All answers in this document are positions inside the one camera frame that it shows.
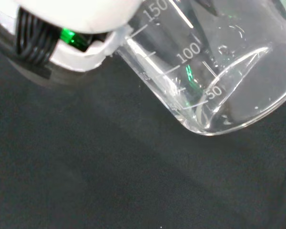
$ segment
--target clear glass beaker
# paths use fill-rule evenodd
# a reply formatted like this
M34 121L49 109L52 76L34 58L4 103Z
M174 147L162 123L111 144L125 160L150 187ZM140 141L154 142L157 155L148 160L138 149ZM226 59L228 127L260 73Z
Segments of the clear glass beaker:
M145 0L118 53L189 130L245 127L286 100L286 0Z

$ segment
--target green led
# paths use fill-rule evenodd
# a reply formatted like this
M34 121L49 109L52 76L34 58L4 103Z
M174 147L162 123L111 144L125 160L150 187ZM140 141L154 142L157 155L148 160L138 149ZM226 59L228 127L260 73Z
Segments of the green led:
M82 52L87 51L89 48L89 44L81 35L66 28L61 31L61 40Z

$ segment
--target white plastic housing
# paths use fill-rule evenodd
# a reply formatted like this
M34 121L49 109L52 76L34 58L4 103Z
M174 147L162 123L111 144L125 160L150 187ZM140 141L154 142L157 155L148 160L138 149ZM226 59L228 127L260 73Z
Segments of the white plastic housing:
M16 33L16 21L19 8L20 5L14 2L14 0L0 0L0 24L12 35ZM114 28L113 31L108 33L104 42L93 42L86 52L81 52L63 41L58 41L50 61L71 71L90 71L99 67L106 56L112 55L125 41L125 37L131 32L132 29L128 25Z
M109 32L127 24L142 1L15 0L43 20L81 33Z

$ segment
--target dark background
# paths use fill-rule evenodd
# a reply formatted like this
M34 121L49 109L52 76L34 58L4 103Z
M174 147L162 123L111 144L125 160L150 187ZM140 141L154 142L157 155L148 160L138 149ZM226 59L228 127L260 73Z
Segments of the dark background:
M77 92L0 54L0 229L286 229L286 103L186 130L118 57Z

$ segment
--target black wire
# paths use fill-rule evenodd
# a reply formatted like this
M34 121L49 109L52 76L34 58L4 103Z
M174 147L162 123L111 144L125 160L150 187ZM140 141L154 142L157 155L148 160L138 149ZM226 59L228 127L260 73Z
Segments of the black wire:
M49 61L61 29L20 8L16 25L15 52L20 60L40 65Z

